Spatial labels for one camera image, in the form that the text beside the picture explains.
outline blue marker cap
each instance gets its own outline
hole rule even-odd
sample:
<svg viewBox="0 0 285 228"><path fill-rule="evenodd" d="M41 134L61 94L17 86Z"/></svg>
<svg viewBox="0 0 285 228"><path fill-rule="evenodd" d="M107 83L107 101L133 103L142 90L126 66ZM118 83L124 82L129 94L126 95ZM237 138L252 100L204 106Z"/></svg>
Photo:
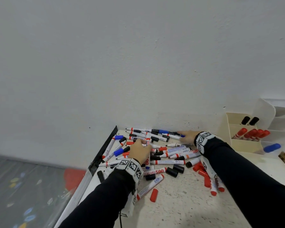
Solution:
<svg viewBox="0 0 285 228"><path fill-rule="evenodd" d="M122 149L122 148L120 148L120 149L114 151L115 157L117 157L118 155L120 155L120 154L122 154L122 153L123 153L123 149Z"/></svg>
<svg viewBox="0 0 285 228"><path fill-rule="evenodd" d="M275 150L280 149L280 148L281 148L281 145L279 143L275 143L273 145L266 146L264 148L264 152L270 153L270 152L275 151Z"/></svg>
<svg viewBox="0 0 285 228"><path fill-rule="evenodd" d="M158 133L169 133L168 130L159 130Z"/></svg>
<svg viewBox="0 0 285 228"><path fill-rule="evenodd" d="M123 135L115 135L115 140L120 140L123 138Z"/></svg>

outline white tabletop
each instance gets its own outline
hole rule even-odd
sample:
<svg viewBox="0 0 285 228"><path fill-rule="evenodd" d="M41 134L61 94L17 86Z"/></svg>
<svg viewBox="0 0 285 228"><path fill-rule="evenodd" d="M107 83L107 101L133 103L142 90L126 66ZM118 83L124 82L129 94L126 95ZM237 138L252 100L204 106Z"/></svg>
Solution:
<svg viewBox="0 0 285 228"><path fill-rule="evenodd" d="M118 134L128 135L122 130L119 130ZM168 143L173 142L177 140L170 139ZM165 146L167 143L159 141L155 144ZM115 142L111 150L113 151L117 145L118 142ZM285 185L285 164L278 157L264 157L251 153L241 153L241 155ZM97 171L105 169L105 167L99 167ZM155 187L159 191L156 202L150 201L152 192L150 191L136 203L131 218L122 218L123 228L250 227L229 192L226 190L215 197L212 196L210 189L204 187L204 177L194 172L192 168L185 167L185 172L178 174L176 178L166 173L164 176L164 180ZM148 183L143 179L139 190ZM98 184L100 181L95 174L81 201ZM114 227L120 227L119 219Z"/></svg>

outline wall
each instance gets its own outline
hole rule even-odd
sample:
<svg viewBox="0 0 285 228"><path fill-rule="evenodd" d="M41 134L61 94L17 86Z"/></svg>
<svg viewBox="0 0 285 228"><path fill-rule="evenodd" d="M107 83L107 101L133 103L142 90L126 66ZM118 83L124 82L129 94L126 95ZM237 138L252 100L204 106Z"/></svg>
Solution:
<svg viewBox="0 0 285 228"><path fill-rule="evenodd" d="M285 98L285 0L0 0L1 155L85 168L115 125L259 96Z"/></svg>

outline hand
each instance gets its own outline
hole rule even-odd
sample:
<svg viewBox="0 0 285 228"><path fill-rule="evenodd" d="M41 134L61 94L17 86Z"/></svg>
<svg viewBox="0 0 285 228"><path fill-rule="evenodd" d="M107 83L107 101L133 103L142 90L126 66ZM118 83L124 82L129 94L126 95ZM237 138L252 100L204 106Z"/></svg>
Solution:
<svg viewBox="0 0 285 228"><path fill-rule="evenodd" d="M128 156L128 158L135 158L137 161L139 161L140 165L147 160L152 149L151 145L143 147L142 143L146 144L146 141L137 139L136 142L131 145L130 153Z"/></svg>
<svg viewBox="0 0 285 228"><path fill-rule="evenodd" d="M180 142L194 144L194 139L196 135L199 134L200 132L201 131L192 131L192 130L178 131L179 134L185 135L184 138L180 138Z"/></svg>

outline black sleeve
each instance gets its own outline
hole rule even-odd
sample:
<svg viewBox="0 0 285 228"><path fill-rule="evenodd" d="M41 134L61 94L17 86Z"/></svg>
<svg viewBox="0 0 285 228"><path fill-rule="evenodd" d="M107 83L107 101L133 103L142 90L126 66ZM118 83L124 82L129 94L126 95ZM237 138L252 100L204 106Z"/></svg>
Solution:
<svg viewBox="0 0 285 228"><path fill-rule="evenodd" d="M210 139L204 149L204 156L253 228L285 224L284 185L218 138Z"/></svg>
<svg viewBox="0 0 285 228"><path fill-rule="evenodd" d="M134 188L133 177L125 170L115 169L75 208L59 228L113 228L119 211L125 207L129 193Z"/></svg>

